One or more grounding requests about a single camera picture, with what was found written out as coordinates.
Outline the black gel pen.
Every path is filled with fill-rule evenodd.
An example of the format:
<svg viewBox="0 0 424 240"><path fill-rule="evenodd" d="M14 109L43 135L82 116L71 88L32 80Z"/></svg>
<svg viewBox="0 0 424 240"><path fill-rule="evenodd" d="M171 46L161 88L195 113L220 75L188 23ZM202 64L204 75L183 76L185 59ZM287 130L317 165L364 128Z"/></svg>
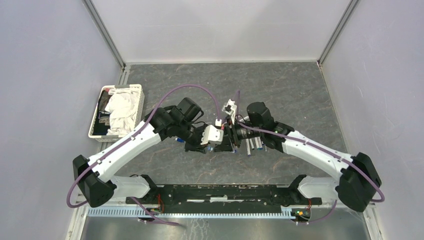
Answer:
<svg viewBox="0 0 424 240"><path fill-rule="evenodd" d="M261 149L261 147L260 147L260 145L259 145L259 142L258 142L257 138L254 138L254 142L255 142L255 146L256 146L256 148L257 148L258 150L260 150L260 149Z"/></svg>

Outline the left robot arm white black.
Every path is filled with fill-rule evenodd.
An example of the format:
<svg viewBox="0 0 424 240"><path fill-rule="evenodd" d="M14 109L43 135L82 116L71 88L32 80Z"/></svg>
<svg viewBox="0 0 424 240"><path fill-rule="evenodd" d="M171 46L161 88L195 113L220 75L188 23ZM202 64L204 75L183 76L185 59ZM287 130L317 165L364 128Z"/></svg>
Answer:
<svg viewBox="0 0 424 240"><path fill-rule="evenodd" d="M90 156L78 155L72 161L74 183L92 208L107 203L112 198L136 197L145 204L153 203L157 190L145 177L117 176L129 161L148 148L167 138L178 137L187 145L201 147L203 127L193 123L204 111L192 99L185 97L178 105L159 107L129 134L109 148Z"/></svg>

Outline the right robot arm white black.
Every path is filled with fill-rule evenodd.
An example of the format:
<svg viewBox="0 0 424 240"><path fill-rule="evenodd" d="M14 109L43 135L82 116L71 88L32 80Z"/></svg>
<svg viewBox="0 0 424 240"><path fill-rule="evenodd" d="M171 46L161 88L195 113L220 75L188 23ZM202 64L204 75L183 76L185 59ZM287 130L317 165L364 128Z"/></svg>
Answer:
<svg viewBox="0 0 424 240"><path fill-rule="evenodd" d="M362 152L357 155L340 152L322 145L274 120L264 102L247 106L247 117L238 115L235 101L229 100L222 109L227 114L207 126L202 145L214 144L214 150L232 151L243 140L261 141L265 147L285 153L321 169L327 177L300 176L289 189L289 199L302 204L307 199L321 198L341 201L356 212L363 212L369 203L382 203L381 178L371 160Z"/></svg>

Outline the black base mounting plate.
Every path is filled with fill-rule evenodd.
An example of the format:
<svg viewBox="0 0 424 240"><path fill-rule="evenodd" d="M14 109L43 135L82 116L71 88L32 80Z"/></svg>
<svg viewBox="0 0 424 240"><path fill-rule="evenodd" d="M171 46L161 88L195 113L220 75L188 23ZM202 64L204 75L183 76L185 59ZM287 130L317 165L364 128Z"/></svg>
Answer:
<svg viewBox="0 0 424 240"><path fill-rule="evenodd" d="M165 214L267 214L281 207L318 206L320 197L307 199L288 185L165 184L138 199L144 206L164 207Z"/></svg>

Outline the white crumpled cloth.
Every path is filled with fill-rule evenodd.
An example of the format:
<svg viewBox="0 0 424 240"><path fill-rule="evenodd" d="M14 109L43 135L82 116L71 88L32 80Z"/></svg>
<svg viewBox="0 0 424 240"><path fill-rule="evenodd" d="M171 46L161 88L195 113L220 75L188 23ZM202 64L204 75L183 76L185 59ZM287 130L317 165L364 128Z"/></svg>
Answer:
<svg viewBox="0 0 424 240"><path fill-rule="evenodd" d="M110 113L107 135L126 135L135 127L140 93L130 88L110 89L105 111Z"/></svg>

